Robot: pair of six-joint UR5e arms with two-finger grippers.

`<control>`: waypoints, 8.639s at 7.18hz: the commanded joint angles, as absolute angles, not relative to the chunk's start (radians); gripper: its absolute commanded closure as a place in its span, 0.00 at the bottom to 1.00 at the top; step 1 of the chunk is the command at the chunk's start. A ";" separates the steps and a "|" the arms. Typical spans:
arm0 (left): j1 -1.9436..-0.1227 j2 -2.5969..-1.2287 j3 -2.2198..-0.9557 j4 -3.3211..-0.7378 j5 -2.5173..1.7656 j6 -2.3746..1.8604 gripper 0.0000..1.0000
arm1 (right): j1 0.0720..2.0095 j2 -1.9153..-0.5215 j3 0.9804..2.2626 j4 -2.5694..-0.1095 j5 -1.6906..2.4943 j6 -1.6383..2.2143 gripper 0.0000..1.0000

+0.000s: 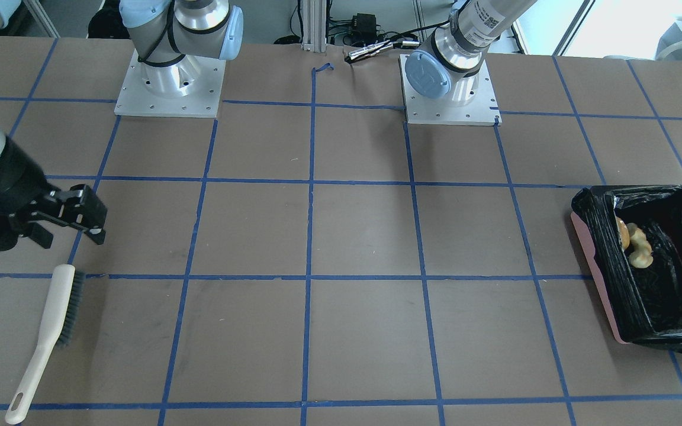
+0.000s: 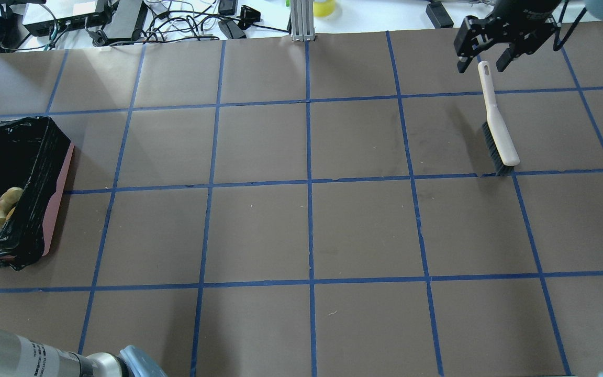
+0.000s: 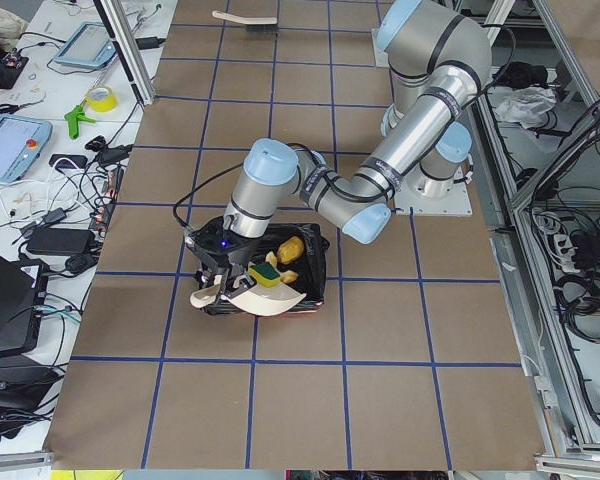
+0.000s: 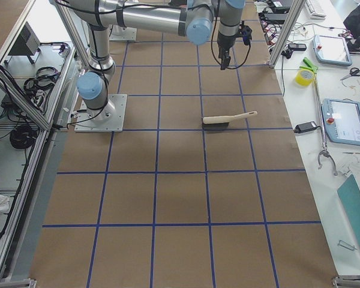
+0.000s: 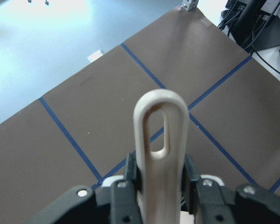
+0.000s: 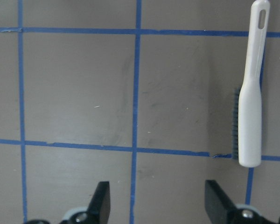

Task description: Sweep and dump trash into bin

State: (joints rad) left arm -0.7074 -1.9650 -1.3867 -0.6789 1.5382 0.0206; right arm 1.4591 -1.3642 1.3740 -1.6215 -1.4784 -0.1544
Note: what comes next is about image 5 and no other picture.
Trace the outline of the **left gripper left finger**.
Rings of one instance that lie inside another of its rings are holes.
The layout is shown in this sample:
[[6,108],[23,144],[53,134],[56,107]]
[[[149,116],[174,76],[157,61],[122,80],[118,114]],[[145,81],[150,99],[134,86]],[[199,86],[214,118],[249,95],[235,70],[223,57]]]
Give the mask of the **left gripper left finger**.
[[77,185],[40,210],[30,219],[32,224],[141,224],[137,204],[136,155],[129,153],[121,180],[112,181],[96,193]]

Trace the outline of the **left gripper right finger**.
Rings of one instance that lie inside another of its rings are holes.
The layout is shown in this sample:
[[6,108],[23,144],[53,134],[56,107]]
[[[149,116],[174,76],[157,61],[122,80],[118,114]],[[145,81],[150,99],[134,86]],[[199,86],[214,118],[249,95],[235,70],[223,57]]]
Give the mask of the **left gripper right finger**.
[[280,197],[255,184],[228,189],[216,176],[203,177],[185,155],[182,195],[196,224],[280,224]]

